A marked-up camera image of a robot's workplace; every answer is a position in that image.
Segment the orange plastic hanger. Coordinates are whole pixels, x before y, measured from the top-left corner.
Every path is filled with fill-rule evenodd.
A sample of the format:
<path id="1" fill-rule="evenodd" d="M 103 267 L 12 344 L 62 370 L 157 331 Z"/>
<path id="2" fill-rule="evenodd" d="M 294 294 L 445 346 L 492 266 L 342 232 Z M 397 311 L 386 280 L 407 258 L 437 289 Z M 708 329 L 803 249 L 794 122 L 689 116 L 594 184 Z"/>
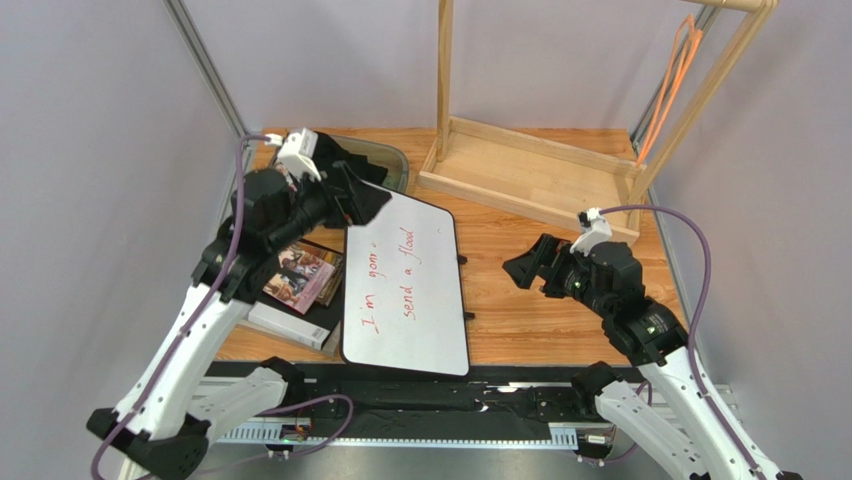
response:
<path id="1" fill-rule="evenodd" d="M 637 155 L 636 167 L 645 163 L 656 143 L 702 38 L 703 31 L 697 27 L 695 17 L 692 14 L 687 15 L 675 33 L 670 58 L 663 76 L 663 85 L 655 101 L 648 130 Z"/>

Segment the black floral t shirt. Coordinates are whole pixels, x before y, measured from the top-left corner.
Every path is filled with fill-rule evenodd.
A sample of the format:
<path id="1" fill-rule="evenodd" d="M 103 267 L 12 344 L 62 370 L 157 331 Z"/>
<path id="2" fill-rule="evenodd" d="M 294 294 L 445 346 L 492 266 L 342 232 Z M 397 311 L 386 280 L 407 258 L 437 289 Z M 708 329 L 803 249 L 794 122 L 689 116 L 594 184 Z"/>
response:
<path id="1" fill-rule="evenodd" d="M 337 161 L 343 161 L 360 179 L 381 186 L 388 175 L 388 169 L 371 164 L 368 157 L 351 153 L 343 148 L 330 135 L 317 132 L 317 142 L 312 160 L 318 170 L 325 170 Z"/>

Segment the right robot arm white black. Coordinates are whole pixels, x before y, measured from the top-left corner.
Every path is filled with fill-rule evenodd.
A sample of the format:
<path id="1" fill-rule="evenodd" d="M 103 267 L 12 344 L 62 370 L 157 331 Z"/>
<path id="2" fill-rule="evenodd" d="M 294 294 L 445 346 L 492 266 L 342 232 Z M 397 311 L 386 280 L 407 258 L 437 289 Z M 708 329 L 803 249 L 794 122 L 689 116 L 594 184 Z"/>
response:
<path id="1" fill-rule="evenodd" d="M 548 234 L 503 264 L 517 287 L 537 277 L 550 298 L 571 298 L 602 320 L 610 344 L 637 368 L 678 420 L 672 425 L 604 362 L 575 375 L 582 412 L 625 432 L 675 479 L 796 479 L 769 459 L 738 424 L 701 367 L 674 313 L 645 293 L 642 266 L 623 242 L 589 249 Z"/>

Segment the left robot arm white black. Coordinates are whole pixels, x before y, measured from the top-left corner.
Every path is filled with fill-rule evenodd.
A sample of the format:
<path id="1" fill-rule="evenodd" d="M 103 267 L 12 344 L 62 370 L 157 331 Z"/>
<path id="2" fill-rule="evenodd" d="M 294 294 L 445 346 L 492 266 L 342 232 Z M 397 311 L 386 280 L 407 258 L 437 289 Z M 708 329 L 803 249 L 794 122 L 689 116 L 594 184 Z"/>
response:
<path id="1" fill-rule="evenodd" d="M 287 412 L 303 377 L 273 357 L 246 378 L 196 400 L 195 392 L 236 324 L 279 270 L 282 250 L 319 226 L 369 224 L 391 193 L 360 179 L 343 161 L 295 177 L 255 170 L 237 183 L 234 213 L 205 248 L 184 303 L 140 379 L 112 408 L 95 410 L 88 430 L 97 455 L 115 449 L 148 476 L 186 479 L 211 444 L 264 413 Z"/>

